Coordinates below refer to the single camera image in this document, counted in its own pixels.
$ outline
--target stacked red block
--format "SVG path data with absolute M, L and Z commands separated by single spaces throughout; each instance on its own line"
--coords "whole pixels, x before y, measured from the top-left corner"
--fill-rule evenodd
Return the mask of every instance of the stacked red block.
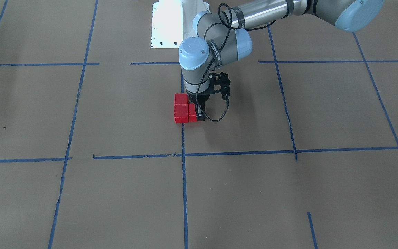
M 188 104 L 186 93 L 174 95 L 174 121 L 175 123 L 197 122 L 194 104 Z

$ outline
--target gray floor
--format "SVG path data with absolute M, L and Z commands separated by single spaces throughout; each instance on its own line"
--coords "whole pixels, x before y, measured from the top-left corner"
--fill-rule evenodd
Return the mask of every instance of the gray floor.
M 398 249 L 398 0 L 251 32 L 184 126 L 153 2 L 0 0 L 0 249 Z

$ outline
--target light blue cap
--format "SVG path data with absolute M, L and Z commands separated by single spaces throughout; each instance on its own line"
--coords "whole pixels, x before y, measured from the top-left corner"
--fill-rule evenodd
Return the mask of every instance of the light blue cap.
M 336 21 L 336 28 L 356 32 L 368 25 L 382 9 L 385 0 L 356 0 Z
M 242 60 L 251 54 L 253 50 L 253 43 L 251 42 L 250 34 L 243 28 L 237 29 L 236 31 L 236 43 L 237 43 L 237 60 Z
M 202 16 L 204 16 L 205 14 L 209 13 L 208 11 L 201 11 L 199 12 L 195 18 L 193 19 L 193 30 L 195 31 L 196 35 L 198 35 L 198 24 L 199 24 L 199 20 L 202 18 Z
M 186 70 L 194 70 L 207 61 L 210 48 L 204 39 L 188 37 L 180 44 L 178 53 L 180 66 Z

